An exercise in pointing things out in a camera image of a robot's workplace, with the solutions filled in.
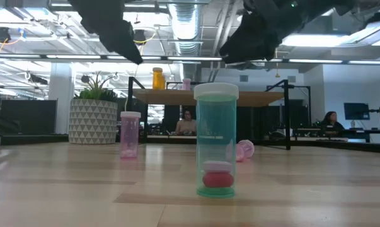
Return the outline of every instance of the white geometric planter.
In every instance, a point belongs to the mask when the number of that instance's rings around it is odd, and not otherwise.
[[[113,144],[117,104],[102,100],[73,99],[69,115],[71,144]]]

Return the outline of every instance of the white lid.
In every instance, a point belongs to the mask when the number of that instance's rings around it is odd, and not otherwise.
[[[137,117],[137,118],[140,118],[141,117],[141,113],[139,113],[139,112],[125,111],[125,112],[121,112],[120,116],[121,117]]]
[[[230,95],[239,98],[239,87],[229,83],[204,83],[195,86],[194,99],[202,95]]]

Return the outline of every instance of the person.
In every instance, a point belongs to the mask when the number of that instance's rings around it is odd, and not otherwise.
[[[337,121],[337,113],[335,111],[330,111],[325,115],[321,122],[321,128],[327,135],[336,135],[339,131],[344,130],[342,124]],[[333,131],[326,131],[326,128],[332,128]]]
[[[195,134],[197,132],[197,121],[192,119],[189,110],[184,111],[184,119],[179,120],[176,126],[176,134]]]

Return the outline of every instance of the potted plant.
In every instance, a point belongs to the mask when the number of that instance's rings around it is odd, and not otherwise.
[[[103,88],[113,76],[101,79],[84,75],[81,80],[89,89],[81,91],[71,101],[69,116],[69,142],[72,144],[113,144],[117,125],[117,94]]]

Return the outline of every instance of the yellow bottle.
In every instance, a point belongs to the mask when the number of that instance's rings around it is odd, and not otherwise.
[[[166,81],[163,76],[163,69],[155,67],[153,68],[153,89],[164,90],[166,88]]]

